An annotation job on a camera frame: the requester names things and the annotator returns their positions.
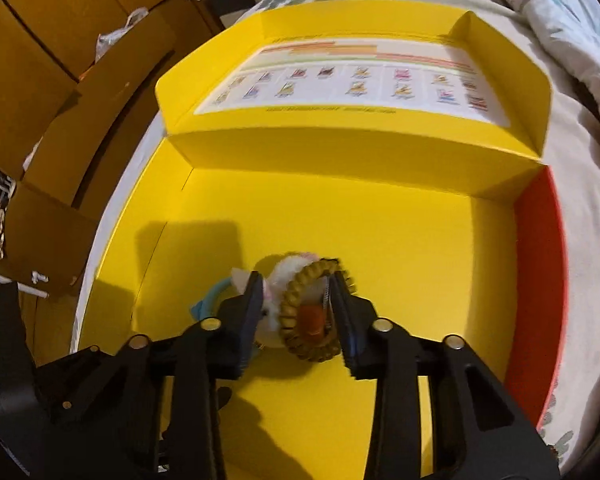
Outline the yellow cardboard box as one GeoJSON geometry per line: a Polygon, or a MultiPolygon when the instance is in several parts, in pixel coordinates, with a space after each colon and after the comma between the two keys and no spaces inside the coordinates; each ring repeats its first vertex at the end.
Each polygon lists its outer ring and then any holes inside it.
{"type": "Polygon", "coordinates": [[[214,37],[156,98],[166,134],[78,341],[181,336],[260,273],[248,365],[216,382],[225,478],[367,479],[376,382],[344,364],[335,272],[411,335],[464,338],[536,430],[567,279],[552,89],[530,55],[470,11],[308,3],[214,37]]]}

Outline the wooden wardrobe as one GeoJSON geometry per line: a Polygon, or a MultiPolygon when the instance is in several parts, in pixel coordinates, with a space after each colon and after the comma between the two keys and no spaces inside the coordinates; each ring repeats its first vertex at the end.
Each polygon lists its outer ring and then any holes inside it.
{"type": "Polygon", "coordinates": [[[69,347],[97,225],[158,110],[157,80],[218,33],[207,0],[0,0],[0,276],[38,363],[69,347]],[[96,40],[149,14],[97,62],[96,40]]]}

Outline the leaf pattern bed sheet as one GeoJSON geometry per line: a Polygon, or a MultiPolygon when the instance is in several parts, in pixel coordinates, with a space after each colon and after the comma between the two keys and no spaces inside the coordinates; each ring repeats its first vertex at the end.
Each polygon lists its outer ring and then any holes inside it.
{"type": "Polygon", "coordinates": [[[541,418],[560,471],[569,474],[584,455],[600,418],[600,120],[583,84],[541,47],[527,20],[504,0],[414,0],[477,12],[506,34],[552,78],[546,161],[555,173],[566,228],[568,313],[558,375],[541,418]]]}

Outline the white plastic bag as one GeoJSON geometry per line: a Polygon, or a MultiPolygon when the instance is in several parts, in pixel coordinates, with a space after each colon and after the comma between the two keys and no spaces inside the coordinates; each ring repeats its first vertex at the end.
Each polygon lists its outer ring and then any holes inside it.
{"type": "Polygon", "coordinates": [[[97,63],[112,46],[114,46],[141,20],[146,18],[148,14],[149,11],[147,8],[144,8],[143,6],[141,8],[137,8],[128,15],[125,24],[122,27],[114,30],[113,32],[100,34],[96,40],[94,62],[97,63]]]}

